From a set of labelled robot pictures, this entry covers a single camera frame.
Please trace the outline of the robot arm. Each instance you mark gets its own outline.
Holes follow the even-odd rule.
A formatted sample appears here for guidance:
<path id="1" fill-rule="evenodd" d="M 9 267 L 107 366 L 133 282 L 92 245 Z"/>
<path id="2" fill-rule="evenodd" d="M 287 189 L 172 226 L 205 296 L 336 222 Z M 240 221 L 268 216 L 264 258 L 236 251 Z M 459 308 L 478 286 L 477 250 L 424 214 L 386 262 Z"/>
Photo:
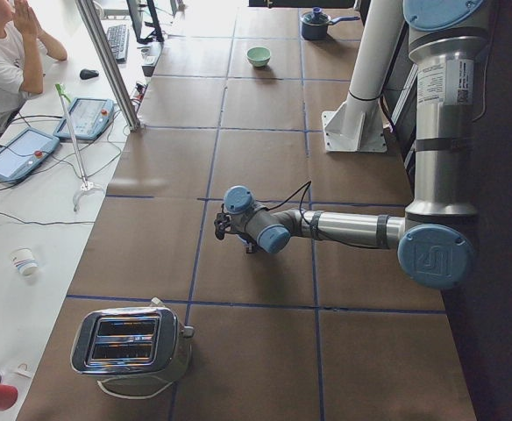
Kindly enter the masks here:
<path id="1" fill-rule="evenodd" d="M 346 99 L 322 115 L 329 152 L 383 152 L 381 96 L 402 32 L 416 65 L 416 170 L 403 217 L 322 210 L 275 212 L 245 186 L 229 188 L 214 226 L 249 250 L 278 253 L 293 237 L 394 249 L 402 270 L 432 289 L 452 289 L 470 274 L 468 233 L 477 211 L 466 187 L 472 151 L 474 68 L 487 46 L 490 1 L 373 1 Z"/>

